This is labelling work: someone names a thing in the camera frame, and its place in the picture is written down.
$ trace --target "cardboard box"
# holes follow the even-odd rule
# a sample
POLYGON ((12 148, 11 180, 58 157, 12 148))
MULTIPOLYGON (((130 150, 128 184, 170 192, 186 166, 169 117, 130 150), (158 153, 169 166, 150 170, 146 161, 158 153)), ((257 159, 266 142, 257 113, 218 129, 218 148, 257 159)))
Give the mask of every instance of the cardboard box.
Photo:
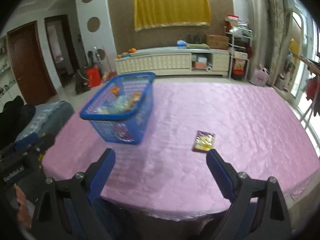
POLYGON ((229 38, 226 36, 217 36, 207 34, 207 44, 210 49, 229 49, 229 38))
POLYGON ((197 56, 197 61, 200 63, 206 63, 207 64, 207 58, 204 56, 197 56))
POLYGON ((227 25, 231 27, 238 27, 239 25, 239 17, 235 15, 228 15, 230 17, 225 17, 224 21, 227 23, 227 25))
POLYGON ((206 69, 207 64, 206 63, 201 63, 201 62, 195 62, 195 68, 197 69, 206 69))
POLYGON ((248 54, 245 52, 234 51, 233 56, 239 59, 248 59, 248 54))

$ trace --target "yellow cloth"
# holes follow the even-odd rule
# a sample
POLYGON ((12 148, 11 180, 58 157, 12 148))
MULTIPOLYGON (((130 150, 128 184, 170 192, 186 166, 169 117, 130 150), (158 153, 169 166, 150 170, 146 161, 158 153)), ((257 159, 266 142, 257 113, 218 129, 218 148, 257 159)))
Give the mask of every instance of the yellow cloth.
MULTIPOLYGON (((294 39, 291 39, 289 50, 291 51, 292 54, 299 55, 299 45, 294 39)), ((294 65, 297 65, 299 61, 300 61, 299 59, 295 58, 294 65)))
POLYGON ((199 26, 211 23, 209 0, 134 0, 134 27, 199 26))

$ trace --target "blue plastic basket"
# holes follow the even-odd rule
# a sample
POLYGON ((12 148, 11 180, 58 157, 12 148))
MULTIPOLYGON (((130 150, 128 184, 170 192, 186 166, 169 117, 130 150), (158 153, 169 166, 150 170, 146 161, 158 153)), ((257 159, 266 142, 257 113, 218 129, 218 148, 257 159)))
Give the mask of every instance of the blue plastic basket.
POLYGON ((143 139, 153 108, 152 72, 123 74, 112 78, 81 110, 80 117, 89 120, 106 142, 138 144, 143 139), (99 114, 97 108, 109 106, 116 100, 113 88, 120 88, 119 95, 141 92, 134 109, 121 114, 99 114))

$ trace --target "doorway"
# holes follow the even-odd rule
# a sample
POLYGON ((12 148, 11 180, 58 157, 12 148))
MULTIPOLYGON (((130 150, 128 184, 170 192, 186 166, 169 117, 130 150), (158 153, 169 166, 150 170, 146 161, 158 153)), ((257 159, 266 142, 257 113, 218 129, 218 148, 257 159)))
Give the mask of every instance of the doorway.
POLYGON ((67 15, 44 19, 47 40, 57 74, 65 87, 79 68, 67 15))
POLYGON ((285 14, 285 25, 286 34, 280 50, 282 60, 277 67, 272 87, 284 100, 292 103, 301 81, 297 83, 297 73, 304 68, 304 64, 293 57, 294 54, 301 55, 303 52, 304 20, 296 9, 290 8, 285 14))
POLYGON ((8 32, 12 69, 27 104, 39 105, 56 94, 47 72, 37 34, 31 22, 8 32))

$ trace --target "cabinet drawer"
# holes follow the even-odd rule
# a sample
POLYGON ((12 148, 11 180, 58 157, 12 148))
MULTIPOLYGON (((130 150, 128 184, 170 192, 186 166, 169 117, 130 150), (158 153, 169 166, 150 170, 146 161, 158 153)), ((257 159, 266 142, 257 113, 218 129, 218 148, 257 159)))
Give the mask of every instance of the cabinet drawer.
POLYGON ((152 67, 154 70, 162 69, 190 69, 191 55, 161 55, 152 57, 152 67))
POLYGON ((213 71, 229 70, 229 54, 214 53, 213 54, 213 71))
POLYGON ((137 57, 116 61, 116 69, 118 74, 148 71, 152 69, 151 57, 137 57))

